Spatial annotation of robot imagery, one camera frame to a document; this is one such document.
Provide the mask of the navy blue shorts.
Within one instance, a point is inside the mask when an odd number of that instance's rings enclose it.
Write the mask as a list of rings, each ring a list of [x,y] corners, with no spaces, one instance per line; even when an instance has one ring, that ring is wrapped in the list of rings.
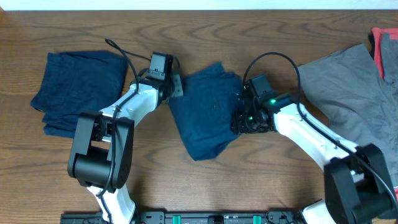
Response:
[[[181,140],[195,161],[217,157],[238,138],[232,115],[242,108],[241,77],[218,62],[182,80],[183,96],[169,100]]]

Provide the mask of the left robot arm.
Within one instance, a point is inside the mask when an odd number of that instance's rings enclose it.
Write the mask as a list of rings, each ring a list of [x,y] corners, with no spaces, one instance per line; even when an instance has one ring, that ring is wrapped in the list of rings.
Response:
[[[126,181],[132,164],[134,128],[162,101],[183,95],[180,72],[165,78],[155,71],[117,102],[100,111],[86,111],[78,119],[68,161],[68,175],[86,187],[101,207],[96,214],[64,214],[61,223],[135,223],[136,205]]]

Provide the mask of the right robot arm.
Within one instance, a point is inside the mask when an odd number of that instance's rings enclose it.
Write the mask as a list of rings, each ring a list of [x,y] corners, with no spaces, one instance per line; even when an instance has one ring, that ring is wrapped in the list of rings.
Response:
[[[296,143],[322,169],[325,198],[301,211],[302,223],[371,223],[396,219],[397,199],[382,151],[360,146],[315,119],[288,94],[245,86],[235,134],[277,132]]]

